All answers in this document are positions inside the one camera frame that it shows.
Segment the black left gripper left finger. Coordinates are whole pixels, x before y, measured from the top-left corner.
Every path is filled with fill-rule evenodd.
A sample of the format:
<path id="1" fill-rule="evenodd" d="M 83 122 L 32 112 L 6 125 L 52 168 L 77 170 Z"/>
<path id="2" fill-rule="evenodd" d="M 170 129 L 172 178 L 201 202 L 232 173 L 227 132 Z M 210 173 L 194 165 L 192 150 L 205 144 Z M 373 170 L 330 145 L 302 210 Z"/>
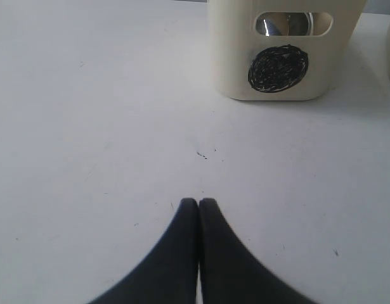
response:
<path id="1" fill-rule="evenodd" d="M 165 233 L 148 255 L 93 303 L 195 303 L 199 213 L 193 198 L 180 201 Z"/>

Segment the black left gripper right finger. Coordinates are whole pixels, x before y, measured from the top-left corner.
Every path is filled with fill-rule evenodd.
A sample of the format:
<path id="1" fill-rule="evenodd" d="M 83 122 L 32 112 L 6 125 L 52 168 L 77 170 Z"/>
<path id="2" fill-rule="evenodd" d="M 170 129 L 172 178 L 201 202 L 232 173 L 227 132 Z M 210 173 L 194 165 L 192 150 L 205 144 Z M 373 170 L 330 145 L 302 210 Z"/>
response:
<path id="1" fill-rule="evenodd" d="M 204 303 L 314 302 L 256 259 L 233 232 L 216 200 L 202 199 L 198 210 Z"/>

